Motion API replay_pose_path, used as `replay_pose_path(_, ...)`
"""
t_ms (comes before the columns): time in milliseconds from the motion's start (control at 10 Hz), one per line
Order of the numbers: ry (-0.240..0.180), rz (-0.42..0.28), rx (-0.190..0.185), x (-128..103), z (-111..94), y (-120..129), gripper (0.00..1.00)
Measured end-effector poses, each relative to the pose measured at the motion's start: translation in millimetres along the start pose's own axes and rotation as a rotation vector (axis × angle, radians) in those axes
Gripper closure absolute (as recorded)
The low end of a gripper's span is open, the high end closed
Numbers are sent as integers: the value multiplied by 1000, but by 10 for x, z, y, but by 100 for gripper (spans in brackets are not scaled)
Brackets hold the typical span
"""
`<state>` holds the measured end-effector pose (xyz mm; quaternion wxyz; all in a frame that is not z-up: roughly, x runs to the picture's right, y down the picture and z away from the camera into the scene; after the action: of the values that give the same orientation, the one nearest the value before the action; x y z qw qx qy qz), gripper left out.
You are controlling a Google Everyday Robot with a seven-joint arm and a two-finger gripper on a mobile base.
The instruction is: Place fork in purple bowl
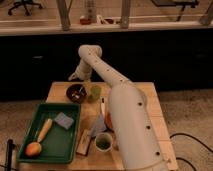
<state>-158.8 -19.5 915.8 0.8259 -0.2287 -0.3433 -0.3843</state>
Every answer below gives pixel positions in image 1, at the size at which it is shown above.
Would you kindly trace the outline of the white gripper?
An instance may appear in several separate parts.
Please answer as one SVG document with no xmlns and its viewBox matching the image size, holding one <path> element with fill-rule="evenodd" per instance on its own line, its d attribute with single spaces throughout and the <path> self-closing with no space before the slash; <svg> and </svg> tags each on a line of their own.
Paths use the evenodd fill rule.
<svg viewBox="0 0 213 171">
<path fill-rule="evenodd" d="M 72 73 L 68 80 L 80 79 L 88 80 L 91 77 L 91 67 L 86 65 L 78 65 L 75 72 Z"/>
</svg>

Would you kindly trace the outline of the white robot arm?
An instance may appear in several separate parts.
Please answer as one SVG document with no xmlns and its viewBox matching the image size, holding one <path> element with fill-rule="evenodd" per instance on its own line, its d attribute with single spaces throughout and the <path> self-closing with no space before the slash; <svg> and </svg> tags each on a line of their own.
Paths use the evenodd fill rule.
<svg viewBox="0 0 213 171">
<path fill-rule="evenodd" d="M 68 78 L 88 80 L 92 70 L 111 87 L 108 107 L 123 167 L 127 171 L 169 171 L 146 109 L 145 94 L 101 59 L 98 45 L 81 45 L 80 63 Z"/>
</svg>

